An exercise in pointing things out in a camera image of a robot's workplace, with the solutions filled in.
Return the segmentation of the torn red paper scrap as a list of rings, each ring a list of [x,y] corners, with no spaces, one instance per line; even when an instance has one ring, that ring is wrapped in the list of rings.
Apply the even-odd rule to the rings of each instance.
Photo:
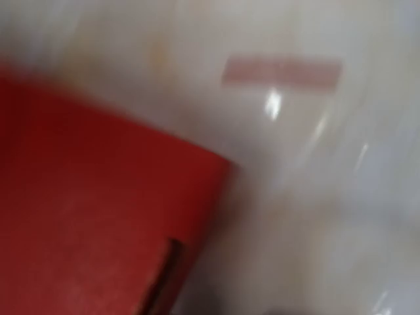
[[[342,69],[342,62],[334,59],[233,56],[226,62],[222,82],[328,91],[336,88]]]

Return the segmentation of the red paper box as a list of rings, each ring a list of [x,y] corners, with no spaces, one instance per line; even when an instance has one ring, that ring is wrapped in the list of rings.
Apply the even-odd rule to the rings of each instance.
[[[170,313],[230,169],[1,66],[1,313]]]

